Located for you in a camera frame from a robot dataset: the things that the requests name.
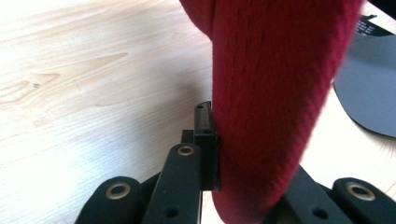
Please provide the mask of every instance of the wooden table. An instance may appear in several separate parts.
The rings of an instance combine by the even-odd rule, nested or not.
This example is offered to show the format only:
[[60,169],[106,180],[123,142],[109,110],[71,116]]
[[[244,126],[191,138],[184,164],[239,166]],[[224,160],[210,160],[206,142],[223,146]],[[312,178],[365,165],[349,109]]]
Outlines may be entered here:
[[[0,223],[73,223],[103,181],[158,173],[211,99],[211,42],[177,0],[12,1],[0,18]],[[302,165],[396,199],[395,150],[331,91]],[[220,223],[208,193],[203,223]]]

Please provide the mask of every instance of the red towel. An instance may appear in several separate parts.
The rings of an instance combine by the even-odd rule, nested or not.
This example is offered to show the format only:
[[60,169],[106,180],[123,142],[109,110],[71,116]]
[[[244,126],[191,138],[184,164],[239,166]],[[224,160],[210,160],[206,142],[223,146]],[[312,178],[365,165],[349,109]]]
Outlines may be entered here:
[[226,223],[257,223],[300,161],[343,61],[361,0],[181,0],[213,42]]

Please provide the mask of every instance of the red fabric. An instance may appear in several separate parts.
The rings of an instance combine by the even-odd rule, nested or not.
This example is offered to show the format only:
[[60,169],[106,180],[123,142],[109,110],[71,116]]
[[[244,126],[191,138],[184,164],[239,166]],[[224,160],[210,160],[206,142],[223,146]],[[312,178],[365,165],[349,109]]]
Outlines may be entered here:
[[226,223],[257,223],[286,190],[361,0],[181,0],[213,42],[213,111]]

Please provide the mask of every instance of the wood grain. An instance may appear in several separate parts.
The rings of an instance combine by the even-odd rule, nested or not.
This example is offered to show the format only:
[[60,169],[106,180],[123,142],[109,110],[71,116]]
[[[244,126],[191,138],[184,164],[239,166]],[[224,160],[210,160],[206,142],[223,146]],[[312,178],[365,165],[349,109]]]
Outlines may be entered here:
[[[73,223],[105,180],[159,172],[211,99],[211,43],[176,0],[0,3],[0,223]],[[303,166],[396,198],[394,139],[334,93]],[[203,223],[220,223],[205,194]]]

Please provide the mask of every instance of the metal screw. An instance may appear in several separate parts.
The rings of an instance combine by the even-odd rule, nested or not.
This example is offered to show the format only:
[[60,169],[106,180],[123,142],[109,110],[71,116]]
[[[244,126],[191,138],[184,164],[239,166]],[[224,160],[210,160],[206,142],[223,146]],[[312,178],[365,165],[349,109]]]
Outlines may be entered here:
[[180,148],[177,150],[177,153],[178,153],[179,155],[182,155],[182,156],[190,156],[191,154],[194,153],[194,148],[193,148],[193,147],[187,147],[187,146],[180,147]]
[[347,191],[356,198],[359,198],[364,201],[373,201],[375,200],[375,195],[372,191],[364,187],[363,185],[349,182],[346,184]]
[[131,191],[131,186],[126,183],[116,183],[106,190],[106,197],[110,200],[117,200],[125,197]]

